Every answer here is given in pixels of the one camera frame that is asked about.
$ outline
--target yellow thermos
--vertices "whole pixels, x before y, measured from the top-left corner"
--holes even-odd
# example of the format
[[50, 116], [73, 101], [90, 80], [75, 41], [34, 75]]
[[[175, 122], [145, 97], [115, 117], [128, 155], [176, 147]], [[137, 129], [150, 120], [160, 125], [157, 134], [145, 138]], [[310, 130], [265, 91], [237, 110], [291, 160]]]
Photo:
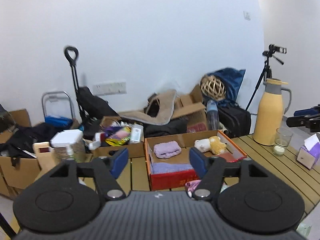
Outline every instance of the yellow thermos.
[[[267, 81], [264, 82], [266, 89], [259, 103], [256, 126], [252, 136], [259, 144], [274, 145], [276, 130], [281, 127], [283, 114], [290, 107], [291, 90], [281, 87], [282, 84], [288, 83], [274, 78], [267, 78]], [[285, 110], [283, 110], [282, 90], [288, 91], [290, 94], [289, 104]]]

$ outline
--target pink fabric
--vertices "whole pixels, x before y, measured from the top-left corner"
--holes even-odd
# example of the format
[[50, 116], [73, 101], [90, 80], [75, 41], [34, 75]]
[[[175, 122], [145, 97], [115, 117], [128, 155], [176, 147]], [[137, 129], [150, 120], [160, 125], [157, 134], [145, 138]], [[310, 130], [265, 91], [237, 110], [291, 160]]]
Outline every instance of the pink fabric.
[[181, 148], [176, 141], [171, 141], [156, 144], [153, 147], [153, 151], [159, 159], [169, 159], [178, 155], [181, 152]]
[[188, 195], [192, 195], [192, 193], [194, 192], [194, 190], [196, 189], [196, 187], [198, 187], [199, 183], [201, 182], [200, 179], [196, 179], [196, 180], [193, 180], [193, 181], [189, 181], [187, 182], [184, 187], [186, 189], [186, 192], [188, 192]]

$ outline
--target electrical outlet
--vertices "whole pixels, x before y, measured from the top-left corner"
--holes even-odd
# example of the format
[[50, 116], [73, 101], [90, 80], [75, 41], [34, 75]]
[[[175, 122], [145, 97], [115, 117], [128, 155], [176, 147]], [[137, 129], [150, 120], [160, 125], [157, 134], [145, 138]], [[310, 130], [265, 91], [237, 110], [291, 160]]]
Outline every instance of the electrical outlet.
[[105, 83], [94, 86], [95, 95], [115, 95], [115, 94], [126, 94], [127, 84], [126, 82], [113, 82]]

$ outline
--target cart handle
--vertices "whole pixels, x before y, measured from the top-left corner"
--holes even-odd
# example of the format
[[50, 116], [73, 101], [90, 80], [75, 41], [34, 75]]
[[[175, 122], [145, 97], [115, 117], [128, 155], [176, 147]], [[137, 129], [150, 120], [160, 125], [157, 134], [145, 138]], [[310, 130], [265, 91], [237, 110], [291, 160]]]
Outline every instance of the cart handle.
[[[72, 58], [69, 54], [70, 51], [73, 51], [76, 56], [75, 58]], [[77, 48], [72, 47], [72, 46], [66, 46], [64, 49], [64, 55], [66, 56], [66, 59], [69, 61], [70, 63], [70, 67], [75, 67], [76, 66], [76, 61], [78, 59], [79, 56], [79, 51], [77, 50]]]

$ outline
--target glass cup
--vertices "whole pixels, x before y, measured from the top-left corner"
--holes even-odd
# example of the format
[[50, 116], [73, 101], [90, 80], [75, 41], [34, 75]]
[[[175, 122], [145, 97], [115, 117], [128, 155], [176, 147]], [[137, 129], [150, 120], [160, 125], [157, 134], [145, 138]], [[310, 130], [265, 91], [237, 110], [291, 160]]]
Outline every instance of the glass cup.
[[289, 146], [293, 133], [284, 128], [278, 128], [275, 137], [273, 152], [275, 155], [282, 156], [285, 149]]

